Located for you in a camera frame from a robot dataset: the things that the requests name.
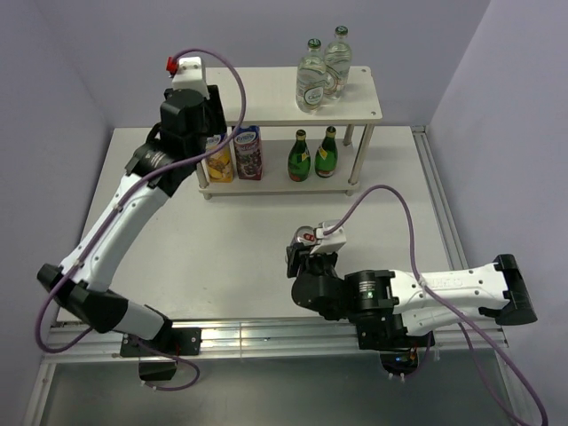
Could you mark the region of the green glass bottle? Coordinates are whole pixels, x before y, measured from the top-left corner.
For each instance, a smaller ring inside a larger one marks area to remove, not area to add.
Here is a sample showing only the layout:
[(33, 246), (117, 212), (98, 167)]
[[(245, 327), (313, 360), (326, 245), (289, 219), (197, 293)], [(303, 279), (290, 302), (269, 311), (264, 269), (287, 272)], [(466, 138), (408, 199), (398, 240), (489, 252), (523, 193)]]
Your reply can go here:
[(305, 130), (296, 132), (296, 142), (288, 155), (288, 176), (292, 181), (303, 182), (310, 174), (312, 158), (306, 143)]
[(316, 175), (320, 178), (330, 178), (335, 172), (338, 161), (335, 136), (336, 128), (334, 126), (328, 126), (326, 128), (325, 137), (320, 143), (315, 157), (314, 169)]

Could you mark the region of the clear bottle green cap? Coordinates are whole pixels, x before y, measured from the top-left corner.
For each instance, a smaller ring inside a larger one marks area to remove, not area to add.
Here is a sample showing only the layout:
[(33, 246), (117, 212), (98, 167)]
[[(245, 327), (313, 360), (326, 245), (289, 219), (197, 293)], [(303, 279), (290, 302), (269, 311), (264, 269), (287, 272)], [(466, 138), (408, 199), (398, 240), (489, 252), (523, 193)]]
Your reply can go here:
[(324, 93), (329, 99), (339, 99), (348, 82), (352, 62), (351, 46), (347, 42), (349, 30), (346, 26), (335, 28), (335, 39), (324, 52), (327, 69), (327, 83)]
[(312, 38), (307, 43), (307, 52), (296, 69), (296, 104), (301, 111), (316, 111), (324, 98), (327, 83), (327, 68), (321, 54), (321, 41)]

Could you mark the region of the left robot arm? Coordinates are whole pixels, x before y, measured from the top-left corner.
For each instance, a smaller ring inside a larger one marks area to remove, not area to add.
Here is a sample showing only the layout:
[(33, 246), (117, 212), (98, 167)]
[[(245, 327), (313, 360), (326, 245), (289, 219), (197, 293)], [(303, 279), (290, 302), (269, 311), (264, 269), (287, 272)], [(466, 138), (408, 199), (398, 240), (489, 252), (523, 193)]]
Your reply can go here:
[(57, 304), (99, 333), (135, 335), (153, 354), (173, 343), (171, 321), (157, 310), (111, 290), (114, 274), (154, 213), (196, 169), (188, 159), (226, 129), (216, 85), (208, 96), (170, 89), (155, 124), (125, 166), (114, 198), (81, 243), (59, 264), (44, 264), (37, 278)]

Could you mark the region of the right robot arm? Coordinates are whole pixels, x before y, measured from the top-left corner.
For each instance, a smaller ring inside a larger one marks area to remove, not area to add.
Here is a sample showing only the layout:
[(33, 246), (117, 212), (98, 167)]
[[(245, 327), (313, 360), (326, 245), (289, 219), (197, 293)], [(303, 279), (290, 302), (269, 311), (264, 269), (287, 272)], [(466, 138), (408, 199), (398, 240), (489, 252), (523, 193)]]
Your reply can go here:
[(288, 246), (292, 299), (325, 320), (348, 320), (360, 339), (373, 339), (381, 348), (423, 346), (430, 332), (467, 319), (489, 318), (506, 327), (537, 319), (511, 254), (477, 268), (426, 272), (420, 278), (398, 270), (339, 277), (337, 258), (299, 242)]

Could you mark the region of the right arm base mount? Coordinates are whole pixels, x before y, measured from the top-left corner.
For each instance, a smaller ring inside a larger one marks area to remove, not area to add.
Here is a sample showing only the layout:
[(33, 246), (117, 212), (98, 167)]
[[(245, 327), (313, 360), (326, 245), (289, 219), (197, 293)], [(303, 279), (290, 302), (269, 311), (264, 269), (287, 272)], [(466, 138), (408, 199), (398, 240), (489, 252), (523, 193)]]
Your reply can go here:
[(357, 325), (359, 348), (377, 351), (383, 369), (392, 375), (410, 375), (420, 366), (419, 350), (435, 344), (432, 332), (426, 335), (407, 335), (404, 327), (397, 328), (387, 321)]

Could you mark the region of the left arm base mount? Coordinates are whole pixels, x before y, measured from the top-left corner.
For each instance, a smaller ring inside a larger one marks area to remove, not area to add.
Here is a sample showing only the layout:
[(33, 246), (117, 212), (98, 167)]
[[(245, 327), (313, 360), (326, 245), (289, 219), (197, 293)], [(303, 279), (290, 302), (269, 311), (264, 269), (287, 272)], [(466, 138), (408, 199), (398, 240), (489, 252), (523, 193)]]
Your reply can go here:
[[(138, 359), (138, 377), (143, 385), (156, 391), (181, 391), (192, 387), (200, 379), (199, 367), (185, 359), (199, 355), (200, 350), (199, 327), (174, 327), (160, 342), (126, 335), (122, 339), (119, 355), (124, 359)], [(182, 366), (194, 371), (193, 379), (183, 385), (167, 385)]]

